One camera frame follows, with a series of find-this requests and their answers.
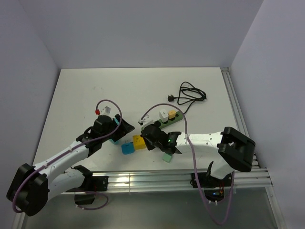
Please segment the teal triangular power strip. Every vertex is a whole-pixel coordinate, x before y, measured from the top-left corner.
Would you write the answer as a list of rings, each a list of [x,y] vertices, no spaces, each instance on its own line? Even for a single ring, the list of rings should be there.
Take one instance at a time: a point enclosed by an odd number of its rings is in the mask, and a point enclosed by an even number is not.
[[[120,116],[115,116],[112,119],[111,122],[111,132],[109,135],[109,140],[117,145],[119,143],[119,140],[121,139],[121,133],[120,133]]]

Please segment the yellow cube socket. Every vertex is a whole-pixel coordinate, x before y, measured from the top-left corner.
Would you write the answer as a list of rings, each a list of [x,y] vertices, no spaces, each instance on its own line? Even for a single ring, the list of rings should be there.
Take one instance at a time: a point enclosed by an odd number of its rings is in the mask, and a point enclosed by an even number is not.
[[[133,135],[132,140],[133,140],[133,147],[134,147],[135,151],[146,148],[145,141],[140,135]]]

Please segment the blue plug adapter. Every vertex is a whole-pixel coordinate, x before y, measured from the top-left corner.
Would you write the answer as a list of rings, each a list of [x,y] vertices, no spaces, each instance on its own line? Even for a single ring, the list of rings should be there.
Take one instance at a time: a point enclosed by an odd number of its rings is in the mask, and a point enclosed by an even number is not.
[[[124,155],[132,154],[135,152],[133,142],[122,144],[121,149]]]

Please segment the light green plug adapter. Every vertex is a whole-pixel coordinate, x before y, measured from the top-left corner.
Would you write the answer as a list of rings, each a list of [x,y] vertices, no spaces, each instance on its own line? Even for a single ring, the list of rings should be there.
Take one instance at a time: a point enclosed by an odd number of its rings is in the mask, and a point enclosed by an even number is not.
[[[168,153],[164,153],[163,157],[162,157],[162,160],[166,163],[170,163],[171,160],[172,160],[172,155],[171,154],[168,154]]]

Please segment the white charger plug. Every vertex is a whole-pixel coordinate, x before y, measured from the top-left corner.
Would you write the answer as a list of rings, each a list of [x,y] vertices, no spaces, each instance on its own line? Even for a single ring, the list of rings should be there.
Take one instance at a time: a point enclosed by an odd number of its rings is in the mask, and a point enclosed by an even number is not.
[[[159,111],[159,117],[160,117],[162,123],[167,122],[169,119],[168,112],[165,109],[161,109]]]

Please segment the small orange plug adapter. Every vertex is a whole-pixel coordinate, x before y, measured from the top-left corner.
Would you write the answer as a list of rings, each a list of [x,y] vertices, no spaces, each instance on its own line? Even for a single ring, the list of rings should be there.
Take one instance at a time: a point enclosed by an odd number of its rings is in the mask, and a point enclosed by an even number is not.
[[[176,116],[176,111],[175,110],[170,110],[168,111],[168,118],[173,119]]]

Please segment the green power strip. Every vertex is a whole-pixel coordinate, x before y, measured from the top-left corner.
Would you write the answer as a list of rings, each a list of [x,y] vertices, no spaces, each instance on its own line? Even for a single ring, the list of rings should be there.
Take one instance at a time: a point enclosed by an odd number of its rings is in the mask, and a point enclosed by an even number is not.
[[[181,120],[183,120],[183,114],[182,114],[181,112],[179,112],[179,111],[176,111],[176,116],[175,116],[175,118],[173,118],[173,119],[168,119],[167,122],[162,123],[162,122],[161,122],[161,119],[160,119],[160,117],[159,117],[158,120],[154,121],[154,124],[153,124],[153,125],[155,125],[156,127],[160,128],[160,129],[163,129],[163,128],[166,128],[166,127],[168,127],[168,126],[170,126],[170,125],[173,125],[173,124],[175,124],[175,123],[177,123],[177,122],[179,122],[179,121],[181,121]]]

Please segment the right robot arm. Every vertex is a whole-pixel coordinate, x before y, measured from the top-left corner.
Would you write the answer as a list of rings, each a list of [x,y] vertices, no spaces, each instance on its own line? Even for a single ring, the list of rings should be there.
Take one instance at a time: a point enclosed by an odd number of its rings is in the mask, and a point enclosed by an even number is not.
[[[217,186],[226,175],[237,170],[252,170],[255,141],[232,127],[211,134],[187,134],[184,132],[164,132],[156,125],[148,125],[141,131],[148,150],[155,148],[169,155],[203,153],[213,156],[207,183]]]

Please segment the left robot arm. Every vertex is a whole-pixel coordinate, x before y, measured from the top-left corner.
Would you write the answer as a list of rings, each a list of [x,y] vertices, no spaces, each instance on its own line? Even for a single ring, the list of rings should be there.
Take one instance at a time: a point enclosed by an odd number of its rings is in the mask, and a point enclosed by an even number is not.
[[[93,189],[92,172],[77,163],[92,156],[108,140],[117,142],[134,130],[116,114],[114,118],[100,115],[66,149],[35,165],[20,166],[7,192],[16,213],[33,216],[55,196],[68,190]]]

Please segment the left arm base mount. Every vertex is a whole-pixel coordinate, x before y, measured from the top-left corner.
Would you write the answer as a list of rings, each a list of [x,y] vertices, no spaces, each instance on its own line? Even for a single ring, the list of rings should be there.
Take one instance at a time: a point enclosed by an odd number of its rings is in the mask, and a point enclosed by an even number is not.
[[[68,192],[74,193],[74,203],[77,206],[91,205],[101,192],[107,190],[108,176],[86,177],[80,187],[72,188]]]

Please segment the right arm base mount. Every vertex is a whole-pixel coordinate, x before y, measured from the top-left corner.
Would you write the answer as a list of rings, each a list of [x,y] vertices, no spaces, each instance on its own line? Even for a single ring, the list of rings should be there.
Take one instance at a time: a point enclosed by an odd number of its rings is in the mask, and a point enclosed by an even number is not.
[[[204,189],[204,195],[208,199],[208,202],[214,202],[215,204],[224,200],[228,194],[225,193],[224,188],[230,187],[232,183],[232,173],[227,174],[224,179],[217,179],[210,175],[213,162],[208,166],[206,172],[199,172],[198,178],[200,187]]]

